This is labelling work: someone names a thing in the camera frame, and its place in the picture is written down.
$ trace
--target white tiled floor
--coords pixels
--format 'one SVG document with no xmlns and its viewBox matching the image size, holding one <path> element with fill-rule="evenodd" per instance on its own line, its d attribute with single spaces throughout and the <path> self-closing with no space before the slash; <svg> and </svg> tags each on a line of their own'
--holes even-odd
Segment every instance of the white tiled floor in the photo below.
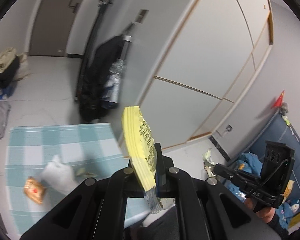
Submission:
<svg viewBox="0 0 300 240">
<path fill-rule="evenodd" d="M 18 82 L 8 98 L 11 111 L 3 139 L 0 140 L 0 215 L 11 239 L 18 239 L 10 216 L 5 190 L 6 146 L 14 126 L 44 126 L 80 123 L 74 103 L 80 59 L 29 57 L 29 78 Z"/>
<path fill-rule="evenodd" d="M 163 151 L 163 155 L 171 157 L 173 164 L 197 179 L 206 179 L 208 176 L 203 168 L 202 154 L 211 148 L 211 158 L 214 163 L 225 164 L 226 160 L 208 138 L 190 142 L 176 150 Z"/>
</svg>

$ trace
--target wall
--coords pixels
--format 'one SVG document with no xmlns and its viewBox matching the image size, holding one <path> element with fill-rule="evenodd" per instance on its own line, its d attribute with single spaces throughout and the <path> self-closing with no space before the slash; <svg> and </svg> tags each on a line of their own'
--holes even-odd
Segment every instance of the wall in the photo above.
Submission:
<svg viewBox="0 0 300 240">
<path fill-rule="evenodd" d="M 29 21 L 37 0 L 17 0 L 0 21 L 0 51 L 14 47 L 17 52 L 27 51 Z"/>
<path fill-rule="evenodd" d="M 117 138 L 122 131 L 121 116 L 124 107 L 138 104 L 165 48 L 192 3 L 193 0 L 114 0 L 107 11 L 95 47 L 120 34 L 134 21 L 141 9 L 149 10 L 143 23 L 138 24 L 132 34 L 120 105 L 102 120 L 111 123 Z"/>
<path fill-rule="evenodd" d="M 271 2 L 274 16 L 274 45 L 259 76 L 222 125 L 233 130 L 214 136 L 230 157 L 235 157 L 271 118 L 273 102 L 285 90 L 288 117 L 300 136 L 300 22 L 284 7 Z"/>
<path fill-rule="evenodd" d="M 82 0 L 69 35 L 66 52 L 84 54 L 91 28 L 99 11 L 99 0 Z"/>
</svg>

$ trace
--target screw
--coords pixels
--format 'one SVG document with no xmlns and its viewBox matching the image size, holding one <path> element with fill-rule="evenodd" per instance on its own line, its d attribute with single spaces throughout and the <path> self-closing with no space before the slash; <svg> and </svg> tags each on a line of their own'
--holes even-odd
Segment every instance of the screw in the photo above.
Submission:
<svg viewBox="0 0 300 240">
<path fill-rule="evenodd" d="M 123 172 L 125 174 L 131 174 L 131 173 L 133 173 L 133 168 L 130 168 L 130 167 L 124 168 Z"/>
<path fill-rule="evenodd" d="M 175 173 L 178 173 L 178 172 L 179 172 L 179 169 L 176 168 L 176 167 L 170 167 L 170 168 L 169 168 L 169 172 L 175 174 Z"/>
<path fill-rule="evenodd" d="M 93 178 L 88 178 L 88 179 L 85 180 L 84 183 L 85 183 L 87 186 L 92 186 L 95 182 L 96 182 L 95 179 L 93 179 Z"/>
<path fill-rule="evenodd" d="M 207 179 L 207 183 L 208 183 L 209 185 L 214 186 L 214 185 L 216 185 L 216 184 L 218 183 L 218 181 L 217 181 L 215 178 L 208 178 L 208 179 Z"/>
</svg>

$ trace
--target finger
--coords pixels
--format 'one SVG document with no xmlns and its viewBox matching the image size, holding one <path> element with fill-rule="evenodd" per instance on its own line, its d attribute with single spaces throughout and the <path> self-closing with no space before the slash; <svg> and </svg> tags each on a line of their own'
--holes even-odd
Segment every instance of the finger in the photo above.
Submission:
<svg viewBox="0 0 300 240">
<path fill-rule="evenodd" d="M 261 209 L 260 211 L 258 211 L 258 212 L 256 213 L 256 215 L 257 215 L 259 218 L 264 218 L 264 217 L 266 217 L 270 212 L 271 212 L 271 207 L 265 207 L 265 208 Z"/>
<path fill-rule="evenodd" d="M 247 207 L 247 208 L 249 208 L 249 209 L 253 209 L 253 202 L 252 202 L 252 200 L 251 200 L 251 198 L 246 198 L 246 200 L 244 201 L 244 204 L 245 204 L 245 206 Z"/>
<path fill-rule="evenodd" d="M 262 219 L 265 223 L 269 223 L 275 214 L 275 208 L 271 208 L 271 211 Z"/>
</svg>

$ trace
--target hanging coat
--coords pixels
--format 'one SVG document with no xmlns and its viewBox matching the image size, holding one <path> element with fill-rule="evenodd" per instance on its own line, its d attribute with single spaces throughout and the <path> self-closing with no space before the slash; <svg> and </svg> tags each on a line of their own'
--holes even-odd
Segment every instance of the hanging coat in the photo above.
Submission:
<svg viewBox="0 0 300 240">
<path fill-rule="evenodd" d="M 102 108 L 101 97 L 110 75 L 110 67 L 120 57 L 123 45 L 122 36 L 115 36 L 101 44 L 96 50 L 91 66 L 84 73 L 79 111 L 86 122 L 104 117 L 109 111 Z"/>
</svg>

